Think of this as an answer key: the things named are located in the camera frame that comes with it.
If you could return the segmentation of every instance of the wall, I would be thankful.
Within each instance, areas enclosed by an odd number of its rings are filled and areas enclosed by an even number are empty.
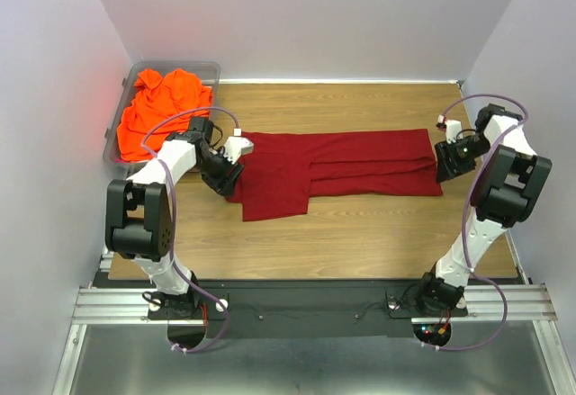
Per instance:
[[[517,98],[531,115],[526,125],[531,146],[553,160],[553,172],[532,216],[512,235],[527,273],[550,290],[573,368],[575,1],[513,0],[463,88],[466,94],[496,92]],[[474,117],[480,106],[468,104]]]
[[[97,267],[129,58],[99,0],[0,0],[0,393],[48,394]]]
[[[102,0],[133,60],[224,78],[460,79],[510,0]]]

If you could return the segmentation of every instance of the white wall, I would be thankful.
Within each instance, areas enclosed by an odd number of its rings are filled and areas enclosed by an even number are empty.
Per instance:
[[[130,62],[99,0],[0,0],[0,393],[51,393],[102,251],[104,130]]]
[[[576,368],[576,0],[513,0],[466,80],[466,94],[496,92],[530,111],[526,134],[553,171],[535,210],[513,230],[520,260],[545,282]],[[469,103],[470,113],[480,103]]]
[[[225,78],[460,79],[510,0],[102,0],[133,60]]]

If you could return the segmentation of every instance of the wooden tabletop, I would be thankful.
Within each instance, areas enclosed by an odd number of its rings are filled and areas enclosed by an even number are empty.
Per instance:
[[[220,105],[243,130],[320,133],[426,128],[444,138],[437,116],[460,93],[456,85],[221,85]],[[464,108],[451,118],[468,125]],[[232,121],[215,119],[230,134]],[[452,246],[473,175],[442,185],[443,197],[377,194],[313,197],[309,213],[242,222],[197,174],[176,186],[175,250],[203,279],[420,277]],[[516,276],[505,238],[481,261],[479,274]],[[144,279],[132,262],[114,256],[111,279]]]

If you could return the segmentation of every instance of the gray plastic bin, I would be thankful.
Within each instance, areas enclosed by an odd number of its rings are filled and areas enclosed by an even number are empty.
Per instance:
[[[136,88],[134,83],[138,79],[138,74],[146,68],[155,69],[162,76],[181,68],[189,73],[194,73],[202,80],[204,86],[212,88],[212,103],[216,100],[218,92],[218,82],[220,80],[220,66],[216,62],[194,62],[194,61],[177,61],[177,60],[148,60],[140,62],[130,70],[128,77],[122,81],[124,91],[118,104],[118,109],[114,114],[114,120],[108,130],[106,130],[106,146],[104,147],[103,158],[104,161],[114,167],[119,167],[126,172],[132,172],[141,168],[145,162],[141,163],[127,163],[120,160],[120,149],[118,148],[118,136],[116,129],[122,119],[124,109],[131,105],[132,100],[136,96]]]

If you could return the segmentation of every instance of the red cloth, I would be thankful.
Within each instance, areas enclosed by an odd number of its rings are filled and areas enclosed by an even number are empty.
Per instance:
[[[442,195],[427,130],[242,134],[254,152],[229,200],[244,221],[306,213],[319,195]]]

